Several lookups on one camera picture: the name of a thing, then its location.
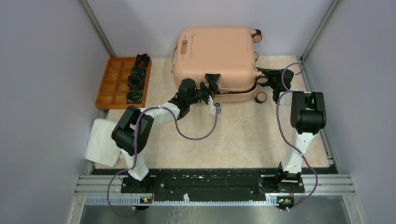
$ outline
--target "peach suitcase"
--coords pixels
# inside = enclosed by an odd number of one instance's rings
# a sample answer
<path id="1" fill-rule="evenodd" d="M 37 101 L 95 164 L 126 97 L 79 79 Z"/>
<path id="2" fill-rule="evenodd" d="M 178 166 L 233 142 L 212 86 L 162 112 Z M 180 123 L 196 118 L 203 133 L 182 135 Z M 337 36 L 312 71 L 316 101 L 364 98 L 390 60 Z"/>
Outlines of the peach suitcase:
<path id="1" fill-rule="evenodd" d="M 262 103 L 255 68 L 258 54 L 254 42 L 261 41 L 261 31 L 246 27 L 191 27 L 183 30 L 172 52 L 173 81 L 179 86 L 191 78 L 198 85 L 205 74 L 220 74 L 216 102 L 242 102 L 253 98 Z"/>

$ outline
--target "wall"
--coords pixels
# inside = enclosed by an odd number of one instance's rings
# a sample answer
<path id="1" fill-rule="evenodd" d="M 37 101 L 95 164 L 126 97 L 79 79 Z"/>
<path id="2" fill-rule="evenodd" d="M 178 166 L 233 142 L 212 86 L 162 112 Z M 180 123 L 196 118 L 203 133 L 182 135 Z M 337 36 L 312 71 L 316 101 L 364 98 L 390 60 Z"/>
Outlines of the wall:
<path id="1" fill-rule="evenodd" d="M 342 1 L 307 61 L 368 223 L 395 223 L 396 1 Z"/>
<path id="2" fill-rule="evenodd" d="M 0 223 L 64 223 L 108 58 L 77 0 L 0 1 Z"/>
<path id="3" fill-rule="evenodd" d="M 190 26 L 260 29 L 260 55 L 302 55 L 331 0 L 88 0 L 117 56 L 170 57 Z"/>

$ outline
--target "folded white cloth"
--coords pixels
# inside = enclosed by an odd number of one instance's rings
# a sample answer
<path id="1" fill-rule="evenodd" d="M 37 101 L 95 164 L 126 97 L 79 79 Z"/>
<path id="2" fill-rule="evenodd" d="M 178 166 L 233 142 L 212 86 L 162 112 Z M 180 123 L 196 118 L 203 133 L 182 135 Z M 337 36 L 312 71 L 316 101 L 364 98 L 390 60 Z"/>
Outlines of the folded white cloth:
<path id="1" fill-rule="evenodd" d="M 85 158 L 106 166 L 113 167 L 120 156 L 120 148 L 111 138 L 116 122 L 105 119 L 96 119 L 93 123 L 91 136 Z"/>

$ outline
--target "suitcase side handle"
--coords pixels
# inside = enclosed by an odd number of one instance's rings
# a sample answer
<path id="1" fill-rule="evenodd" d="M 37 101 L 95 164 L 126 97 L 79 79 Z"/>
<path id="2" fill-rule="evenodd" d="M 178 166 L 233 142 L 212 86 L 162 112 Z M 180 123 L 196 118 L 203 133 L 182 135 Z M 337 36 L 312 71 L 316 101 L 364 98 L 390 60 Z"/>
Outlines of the suitcase side handle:
<path id="1" fill-rule="evenodd" d="M 170 58 L 170 61 L 171 61 L 171 69 L 170 69 L 170 72 L 172 72 L 173 73 L 173 57 L 175 56 L 175 52 L 176 52 L 176 49 L 177 49 L 177 41 L 175 42 L 175 46 L 173 47 L 173 51 L 172 51 L 172 58 Z"/>

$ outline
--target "orange wooden organizer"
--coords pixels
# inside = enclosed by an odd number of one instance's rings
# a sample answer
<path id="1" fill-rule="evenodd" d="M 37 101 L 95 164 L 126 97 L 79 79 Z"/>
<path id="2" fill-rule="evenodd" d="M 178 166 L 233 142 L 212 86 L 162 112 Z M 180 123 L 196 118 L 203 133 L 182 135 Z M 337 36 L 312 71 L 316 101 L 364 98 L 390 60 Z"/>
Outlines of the orange wooden organizer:
<path id="1" fill-rule="evenodd" d="M 144 107 L 146 103 L 147 88 L 149 85 L 151 60 L 146 70 L 146 78 L 143 88 L 143 99 L 140 104 L 127 103 L 128 76 L 131 75 L 132 67 L 135 65 L 136 57 L 111 57 L 107 61 L 102 83 L 96 97 L 95 106 L 100 110 L 126 109 L 133 105 L 138 108 Z"/>

